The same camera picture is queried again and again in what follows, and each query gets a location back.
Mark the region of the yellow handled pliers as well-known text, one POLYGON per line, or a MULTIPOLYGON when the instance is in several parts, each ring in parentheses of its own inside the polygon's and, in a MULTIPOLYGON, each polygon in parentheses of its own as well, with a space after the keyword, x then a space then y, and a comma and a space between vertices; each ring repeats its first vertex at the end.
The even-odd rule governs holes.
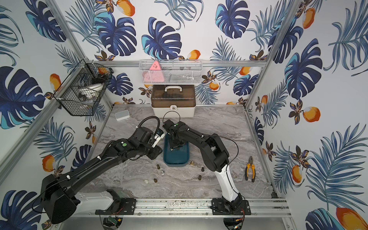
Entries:
POLYGON ((247 166, 246 166, 246 170, 245 170, 245 180, 248 180, 250 178, 249 171, 252 171, 252 177, 251 177, 252 183, 255 182, 255 177, 256 177, 255 165, 253 163, 254 163, 254 159, 252 156, 250 156, 247 166))

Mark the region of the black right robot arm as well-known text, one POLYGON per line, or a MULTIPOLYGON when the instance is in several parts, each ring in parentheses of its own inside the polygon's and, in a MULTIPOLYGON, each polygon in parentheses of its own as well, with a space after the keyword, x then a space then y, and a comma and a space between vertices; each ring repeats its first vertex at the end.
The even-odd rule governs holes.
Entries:
POLYGON ((181 167, 189 162, 189 144, 197 147, 205 166, 218 180, 222 191, 223 208, 217 212, 234 214, 242 203, 242 196, 235 186, 230 172, 229 152, 221 136, 207 135, 190 128, 182 121, 166 120, 163 128, 167 132, 164 140, 163 160, 170 167, 181 167))

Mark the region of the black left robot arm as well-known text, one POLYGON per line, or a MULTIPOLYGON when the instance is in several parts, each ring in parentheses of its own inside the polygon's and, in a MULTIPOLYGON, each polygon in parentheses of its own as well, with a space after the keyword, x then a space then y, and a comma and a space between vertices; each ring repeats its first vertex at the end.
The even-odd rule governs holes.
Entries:
POLYGON ((151 119, 160 123, 160 119, 156 116, 147 117, 139 123, 128 139, 110 141, 101 154, 77 169, 57 177, 50 175, 43 179, 40 206, 51 223, 59 224, 71 217, 77 206, 81 204, 76 194, 104 172, 126 161, 136 161, 143 156, 154 160, 162 153, 163 150, 158 146, 158 142, 164 136, 163 131, 159 126, 152 131, 143 125, 151 119))

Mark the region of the pink triangle sign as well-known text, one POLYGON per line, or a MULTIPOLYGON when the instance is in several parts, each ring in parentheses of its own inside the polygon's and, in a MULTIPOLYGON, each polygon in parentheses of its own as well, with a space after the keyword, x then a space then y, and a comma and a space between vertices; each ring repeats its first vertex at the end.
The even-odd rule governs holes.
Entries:
POLYGON ((163 83, 165 81, 159 61, 154 61, 148 71, 143 72, 144 83, 163 83))

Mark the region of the teal plastic storage box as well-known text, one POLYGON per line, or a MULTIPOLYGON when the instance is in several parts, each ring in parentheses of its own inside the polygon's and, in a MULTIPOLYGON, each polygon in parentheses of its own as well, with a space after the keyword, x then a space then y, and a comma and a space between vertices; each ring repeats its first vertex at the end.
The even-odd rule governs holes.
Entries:
POLYGON ((169 135, 166 135, 164 139, 163 161, 169 167, 184 167, 190 159, 189 143, 186 142, 184 146, 178 149, 171 149, 169 139, 169 135))

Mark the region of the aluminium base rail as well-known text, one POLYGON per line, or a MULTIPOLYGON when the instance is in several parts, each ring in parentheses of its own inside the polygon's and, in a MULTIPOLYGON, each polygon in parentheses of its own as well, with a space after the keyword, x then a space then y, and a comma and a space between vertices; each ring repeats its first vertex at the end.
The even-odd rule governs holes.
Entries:
POLYGON ((290 218, 287 201, 281 198, 246 198, 233 214, 218 212, 221 201, 211 198, 137 198, 123 205, 122 211, 107 211, 98 209, 77 211, 73 217, 174 217, 174 218, 290 218))

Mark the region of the small white box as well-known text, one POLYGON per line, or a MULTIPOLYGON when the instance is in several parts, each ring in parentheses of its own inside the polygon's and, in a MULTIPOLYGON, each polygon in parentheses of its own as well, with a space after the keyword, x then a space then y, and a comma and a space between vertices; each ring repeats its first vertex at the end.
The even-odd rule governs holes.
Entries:
POLYGON ((116 112, 115 113, 115 118, 116 118, 117 121, 121 121, 121 120, 130 118, 130 113, 129 113, 128 110, 123 110, 123 111, 120 111, 120 112, 116 112))

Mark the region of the brown lid white toolbox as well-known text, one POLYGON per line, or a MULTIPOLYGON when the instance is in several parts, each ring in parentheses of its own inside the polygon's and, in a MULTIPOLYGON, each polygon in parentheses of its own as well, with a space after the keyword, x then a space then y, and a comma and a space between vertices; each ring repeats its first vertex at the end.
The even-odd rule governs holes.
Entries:
POLYGON ((151 107, 159 118, 194 117, 195 87, 194 85, 153 85, 151 107))

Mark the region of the white bowl in basket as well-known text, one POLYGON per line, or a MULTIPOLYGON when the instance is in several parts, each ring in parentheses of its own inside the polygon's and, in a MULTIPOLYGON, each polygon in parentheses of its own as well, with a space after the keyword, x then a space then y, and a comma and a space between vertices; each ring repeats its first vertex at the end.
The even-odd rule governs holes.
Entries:
POLYGON ((89 85, 86 87, 82 87, 80 89, 80 92, 83 95, 98 96, 100 94, 100 91, 103 89, 103 87, 104 86, 102 83, 97 83, 97 84, 89 85))

